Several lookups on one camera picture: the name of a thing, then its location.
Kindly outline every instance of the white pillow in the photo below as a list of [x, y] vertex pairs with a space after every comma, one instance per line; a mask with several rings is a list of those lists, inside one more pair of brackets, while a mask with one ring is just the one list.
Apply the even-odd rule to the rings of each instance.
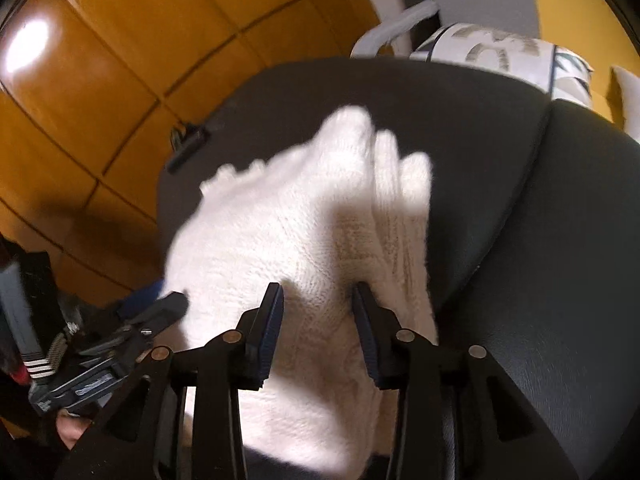
[[620, 90], [622, 91], [622, 110], [625, 115], [625, 132], [640, 142], [640, 77], [633, 75], [621, 66], [613, 67]]

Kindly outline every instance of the red object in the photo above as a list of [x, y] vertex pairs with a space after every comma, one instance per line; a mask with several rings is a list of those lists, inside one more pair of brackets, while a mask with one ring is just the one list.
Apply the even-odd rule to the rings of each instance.
[[31, 376], [27, 371], [27, 367], [23, 364], [17, 372], [11, 374], [11, 378], [21, 386], [29, 386], [31, 384]]

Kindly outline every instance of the white garment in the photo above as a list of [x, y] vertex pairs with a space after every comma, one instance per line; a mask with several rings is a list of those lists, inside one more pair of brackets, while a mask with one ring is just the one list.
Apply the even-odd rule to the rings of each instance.
[[186, 292], [190, 306], [156, 342], [202, 346], [280, 282], [285, 313], [270, 378], [239, 395], [244, 444], [356, 479], [373, 451], [389, 452], [396, 406], [394, 392], [383, 401], [367, 376], [351, 286], [369, 282], [402, 326], [436, 342], [424, 265], [429, 159], [399, 160], [393, 134], [376, 134], [364, 110], [347, 107], [310, 142], [241, 173], [222, 166], [200, 189], [165, 273], [164, 292]]

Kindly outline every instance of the white stripe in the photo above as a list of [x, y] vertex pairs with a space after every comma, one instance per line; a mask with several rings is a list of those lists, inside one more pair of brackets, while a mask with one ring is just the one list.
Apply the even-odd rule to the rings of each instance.
[[51, 368], [49, 365], [46, 366], [36, 366], [36, 367], [28, 367], [27, 366], [27, 371], [31, 374], [31, 372], [43, 372], [44, 370], [53, 370], [53, 368]]
[[46, 359], [36, 359], [35, 361], [25, 361], [25, 366], [37, 366], [37, 365], [48, 365], [49, 361]]
[[50, 375], [53, 375], [55, 372], [53, 370], [50, 370], [49, 372], [43, 372], [41, 374], [31, 374], [31, 378], [32, 379], [39, 379], [41, 377], [49, 377]]

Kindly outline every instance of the black leather chair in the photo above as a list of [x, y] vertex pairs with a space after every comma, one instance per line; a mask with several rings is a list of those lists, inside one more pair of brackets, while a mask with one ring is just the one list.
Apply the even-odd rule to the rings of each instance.
[[160, 175], [164, 249], [218, 166], [245, 168], [305, 142], [345, 104], [368, 108], [402, 153], [431, 157], [428, 270], [441, 344], [487, 347], [581, 479], [640, 478], [640, 146], [588, 110], [435, 63], [279, 66], [213, 112], [209, 140]]

